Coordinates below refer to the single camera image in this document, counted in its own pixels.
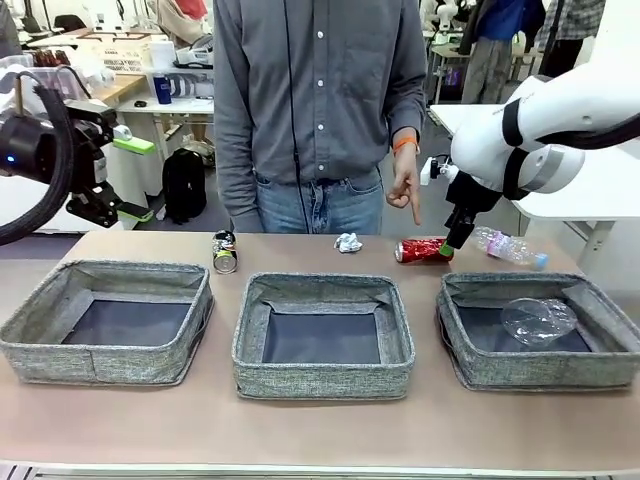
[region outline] crumpled paper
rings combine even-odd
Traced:
[[[333,248],[340,250],[340,253],[356,253],[362,250],[362,246],[355,233],[343,233],[338,237]]]

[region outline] red soda can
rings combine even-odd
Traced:
[[[445,256],[440,253],[444,244],[444,238],[402,240],[396,244],[396,260],[398,263],[449,262],[453,254]]]

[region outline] plaid shirt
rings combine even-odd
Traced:
[[[556,40],[582,40],[594,36],[600,28],[605,0],[565,0]],[[556,16],[558,0],[552,0],[536,44],[544,49],[549,41],[551,25]]]

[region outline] gray fabric basket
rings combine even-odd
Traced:
[[[499,320],[485,322],[485,312],[498,312],[499,318],[504,305],[519,298],[562,300],[578,316],[576,330],[545,351],[487,348],[504,327]],[[630,387],[640,368],[640,329],[604,292],[579,275],[451,273],[442,279],[437,308],[436,318],[456,373],[470,389],[623,389]]]
[[[398,288],[383,277],[262,273],[249,280],[232,357],[257,399],[397,399],[415,359]]]
[[[177,385],[212,308],[202,267],[70,262],[0,327],[0,350],[29,383]]]

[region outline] gray button-up shirt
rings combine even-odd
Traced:
[[[425,116],[418,0],[216,0],[218,188],[242,231],[262,230],[254,169],[296,182],[284,1],[302,183],[370,174]]]

